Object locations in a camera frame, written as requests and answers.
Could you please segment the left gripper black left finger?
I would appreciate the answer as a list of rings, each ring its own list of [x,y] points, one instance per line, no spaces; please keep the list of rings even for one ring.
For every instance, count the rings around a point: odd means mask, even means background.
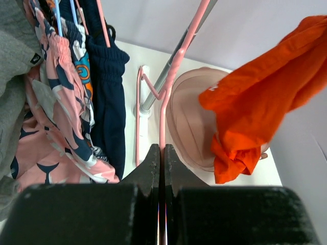
[[[160,150],[152,144],[144,161],[122,180],[128,191],[126,244],[157,244]]]

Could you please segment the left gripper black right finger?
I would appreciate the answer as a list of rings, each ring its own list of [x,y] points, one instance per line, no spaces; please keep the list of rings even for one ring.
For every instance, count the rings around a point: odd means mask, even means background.
[[[207,187],[178,157],[173,145],[165,147],[165,195],[167,244],[176,244],[178,234],[178,192],[182,187]]]

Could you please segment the pink whale print shorts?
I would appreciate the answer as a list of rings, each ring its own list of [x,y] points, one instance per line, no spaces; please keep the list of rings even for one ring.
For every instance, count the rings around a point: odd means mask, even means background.
[[[69,41],[46,19],[38,1],[24,1],[43,62],[25,75],[26,105],[12,178],[33,184],[117,183],[109,162],[98,159],[82,135],[85,89]]]

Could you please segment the navy blue shorts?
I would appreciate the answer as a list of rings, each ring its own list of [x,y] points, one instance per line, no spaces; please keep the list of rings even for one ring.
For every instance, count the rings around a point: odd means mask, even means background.
[[[107,25],[111,47],[106,47],[99,38],[86,35],[95,117],[90,135],[93,144],[102,149],[113,166],[116,176],[122,179],[126,158],[126,109],[122,76],[130,57],[117,47],[115,29]]]

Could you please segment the orange blue patterned shorts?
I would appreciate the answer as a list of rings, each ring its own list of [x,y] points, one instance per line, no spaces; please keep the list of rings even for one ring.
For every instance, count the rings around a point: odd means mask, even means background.
[[[55,15],[54,1],[46,1],[52,13]],[[82,135],[85,138],[88,146],[93,151],[96,158],[108,161],[102,149],[95,146],[91,139],[91,130],[95,125],[94,107],[92,103],[93,87],[90,77],[90,62],[89,55],[86,50],[86,28],[83,25],[81,14],[78,11],[75,1],[76,14],[78,24],[74,24],[71,5],[69,1],[59,1],[59,9],[61,15],[61,25],[63,36],[69,41],[69,48],[76,71],[80,77],[82,85],[85,89],[84,96],[84,112],[81,114]]]

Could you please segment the grey shorts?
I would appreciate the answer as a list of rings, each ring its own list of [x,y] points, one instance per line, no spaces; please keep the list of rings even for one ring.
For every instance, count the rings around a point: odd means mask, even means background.
[[[1,220],[18,195],[11,177],[26,101],[24,74],[43,61],[22,1],[1,1]]]

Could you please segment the light blue hanger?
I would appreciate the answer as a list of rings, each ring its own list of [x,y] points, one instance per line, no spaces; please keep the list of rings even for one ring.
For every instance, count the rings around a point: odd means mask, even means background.
[[[72,16],[73,16],[74,24],[78,24],[78,19],[77,19],[77,14],[76,14],[76,8],[75,8],[75,1],[74,0],[69,0],[69,3],[71,5],[71,11],[72,11]]]
[[[61,25],[61,15],[60,15],[60,9],[59,9],[59,1],[58,0],[54,0],[55,3],[55,16],[57,19],[57,26],[58,26],[58,34],[60,37],[63,36],[63,32],[62,32],[62,25]]]

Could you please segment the translucent pink plastic basin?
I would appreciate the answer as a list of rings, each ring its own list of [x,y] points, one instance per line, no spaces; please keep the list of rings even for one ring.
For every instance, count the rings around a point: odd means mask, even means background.
[[[201,67],[183,73],[173,84],[167,106],[171,139],[186,164],[206,172],[214,171],[212,138],[218,136],[216,114],[204,109],[198,96],[227,76],[227,72]]]

